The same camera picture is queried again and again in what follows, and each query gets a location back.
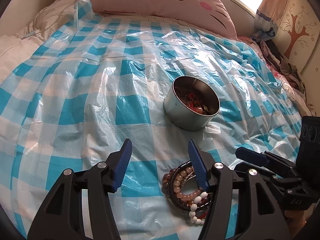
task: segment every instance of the large pink cushion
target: large pink cushion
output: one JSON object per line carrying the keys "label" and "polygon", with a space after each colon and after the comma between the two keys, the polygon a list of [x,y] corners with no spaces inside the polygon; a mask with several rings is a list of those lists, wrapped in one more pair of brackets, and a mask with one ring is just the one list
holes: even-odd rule
{"label": "large pink cushion", "polygon": [[128,12],[174,18],[225,37],[236,30],[220,0],[91,0],[95,12]]}

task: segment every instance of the round metal container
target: round metal container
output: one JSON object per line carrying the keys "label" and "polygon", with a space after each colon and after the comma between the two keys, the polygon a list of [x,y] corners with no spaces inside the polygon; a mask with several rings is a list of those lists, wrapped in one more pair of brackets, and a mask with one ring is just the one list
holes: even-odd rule
{"label": "round metal container", "polygon": [[[210,115],[198,114],[188,108],[174,91],[174,87],[194,92],[208,108]],[[177,77],[163,101],[163,109],[170,121],[187,131],[198,131],[220,110],[220,101],[211,87],[200,79],[190,76]]]}

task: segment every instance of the blue and white checkered plastic sheet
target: blue and white checkered plastic sheet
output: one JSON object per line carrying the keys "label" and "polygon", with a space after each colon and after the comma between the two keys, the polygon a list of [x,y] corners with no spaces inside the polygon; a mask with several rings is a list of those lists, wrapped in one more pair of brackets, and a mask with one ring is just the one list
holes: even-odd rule
{"label": "blue and white checkered plastic sheet", "polygon": [[[122,239],[197,239],[201,226],[160,190],[164,173],[188,160],[190,138],[230,167],[239,146],[295,159],[300,115],[246,44],[180,25],[100,17],[88,0],[76,9],[0,86],[0,202],[22,234],[65,168],[89,169],[125,138],[132,157],[122,187],[110,194]],[[163,112],[181,75],[205,81],[220,99],[202,131],[180,130]],[[90,236],[86,198],[83,207]]]}

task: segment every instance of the curtain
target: curtain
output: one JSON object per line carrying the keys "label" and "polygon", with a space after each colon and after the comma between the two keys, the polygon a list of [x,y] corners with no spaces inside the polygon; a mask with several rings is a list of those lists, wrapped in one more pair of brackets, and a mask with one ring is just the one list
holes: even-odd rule
{"label": "curtain", "polygon": [[287,0],[262,0],[254,19],[257,31],[251,36],[254,41],[267,41],[276,36],[286,3]]}

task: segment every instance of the metal screw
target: metal screw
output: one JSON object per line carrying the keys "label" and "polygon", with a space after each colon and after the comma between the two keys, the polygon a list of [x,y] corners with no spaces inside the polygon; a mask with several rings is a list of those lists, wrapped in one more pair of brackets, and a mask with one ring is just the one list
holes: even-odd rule
{"label": "metal screw", "polygon": [[99,169],[103,169],[103,168],[105,168],[107,166],[107,164],[105,163],[105,162],[100,162],[100,163],[98,163],[98,168]]}
{"label": "metal screw", "polygon": [[223,168],[223,164],[222,164],[222,163],[215,163],[214,166],[215,166],[217,169],[222,169],[222,168]]}
{"label": "metal screw", "polygon": [[72,173],[72,170],[70,170],[70,169],[66,169],[63,171],[64,175],[70,175],[71,173]]}
{"label": "metal screw", "polygon": [[252,176],[256,176],[258,174],[258,172],[255,169],[250,169],[249,174]]}

